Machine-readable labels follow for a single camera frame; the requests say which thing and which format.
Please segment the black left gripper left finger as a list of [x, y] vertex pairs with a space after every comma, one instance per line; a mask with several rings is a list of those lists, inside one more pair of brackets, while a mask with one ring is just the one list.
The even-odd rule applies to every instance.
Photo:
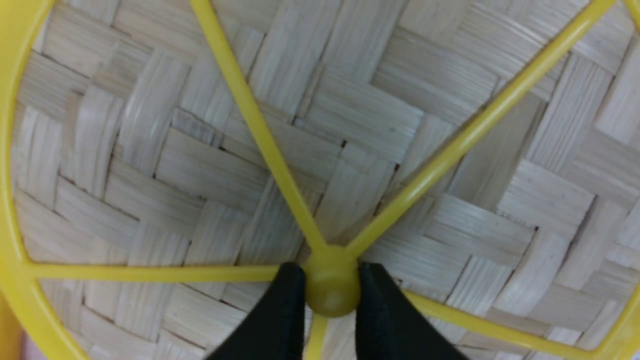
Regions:
[[301, 360], [306, 322], [306, 275], [282, 264], [265, 294], [208, 360]]

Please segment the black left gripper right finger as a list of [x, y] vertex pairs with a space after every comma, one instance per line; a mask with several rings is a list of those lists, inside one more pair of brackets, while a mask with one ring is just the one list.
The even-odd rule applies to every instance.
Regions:
[[409, 302], [379, 263], [359, 265], [361, 299], [356, 310], [359, 360], [466, 360]]

